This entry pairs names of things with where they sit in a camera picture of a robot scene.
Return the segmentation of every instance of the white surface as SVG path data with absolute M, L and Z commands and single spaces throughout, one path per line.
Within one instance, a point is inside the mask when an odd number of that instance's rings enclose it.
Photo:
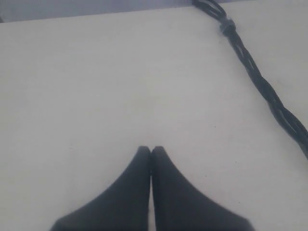
M 308 126 L 308 4 L 223 6 Z M 48 230 L 139 145 L 258 231 L 307 230 L 308 161 L 217 31 L 193 7 L 0 25 L 1 230 Z

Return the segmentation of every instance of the black cable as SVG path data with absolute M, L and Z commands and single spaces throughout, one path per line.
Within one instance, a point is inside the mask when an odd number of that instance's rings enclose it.
M 263 98 L 268 102 L 269 107 L 278 123 L 287 133 L 301 146 L 306 158 L 308 158 L 308 131 L 304 125 L 286 109 L 279 99 L 273 87 L 263 78 L 254 59 L 245 48 L 240 36 L 236 32 L 234 21 L 227 18 L 224 9 L 214 0 L 192 0 L 193 5 L 209 16 L 220 21 L 221 32 L 229 40 L 238 58 L 247 70 L 253 84 Z

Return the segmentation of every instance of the gray background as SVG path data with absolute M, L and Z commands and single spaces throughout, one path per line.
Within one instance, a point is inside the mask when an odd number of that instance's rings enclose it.
M 230 2 L 236 0 L 217 0 Z M 0 0 L 4 22 L 181 7 L 191 0 Z

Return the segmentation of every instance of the white table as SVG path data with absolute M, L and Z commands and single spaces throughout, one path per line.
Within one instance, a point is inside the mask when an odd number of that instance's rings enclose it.
M 308 3 L 286 2 L 223 7 L 308 126 Z M 1 24 L 0 229 L 48 230 L 163 145 L 258 231 L 307 230 L 308 161 L 218 26 L 194 7 Z

